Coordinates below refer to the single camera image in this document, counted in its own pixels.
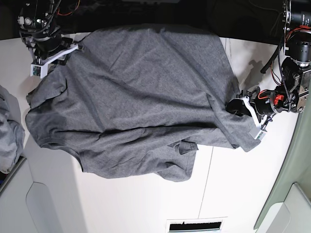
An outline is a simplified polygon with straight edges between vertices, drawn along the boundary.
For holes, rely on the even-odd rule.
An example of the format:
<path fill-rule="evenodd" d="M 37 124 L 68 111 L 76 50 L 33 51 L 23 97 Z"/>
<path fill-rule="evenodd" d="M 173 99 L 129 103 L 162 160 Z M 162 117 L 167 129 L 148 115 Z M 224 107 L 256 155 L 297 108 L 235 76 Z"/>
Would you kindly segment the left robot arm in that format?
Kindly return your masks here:
<path fill-rule="evenodd" d="M 311 2 L 286 0 L 283 3 L 284 35 L 267 64 L 265 73 L 277 60 L 281 80 L 274 90 L 242 91 L 230 101 L 226 110 L 234 115 L 247 115 L 257 120 L 283 111 L 304 111 L 311 81 Z"/>

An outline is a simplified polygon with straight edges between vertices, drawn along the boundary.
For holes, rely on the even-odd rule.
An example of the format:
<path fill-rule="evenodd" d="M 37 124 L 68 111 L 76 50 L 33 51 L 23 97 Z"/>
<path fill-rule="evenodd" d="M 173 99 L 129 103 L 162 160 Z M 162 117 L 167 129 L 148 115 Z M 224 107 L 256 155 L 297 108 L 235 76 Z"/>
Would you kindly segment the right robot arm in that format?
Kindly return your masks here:
<path fill-rule="evenodd" d="M 74 48 L 82 51 L 83 46 L 78 45 L 73 39 L 63 37 L 61 27 L 57 24 L 57 17 L 72 15 L 80 6 L 80 1 L 75 0 L 69 12 L 61 13 L 60 0 L 28 0 L 23 5 L 17 22 L 20 26 L 19 34 L 33 59 L 33 65 L 43 65 L 52 59 L 66 63 L 67 56 L 57 54 Z"/>

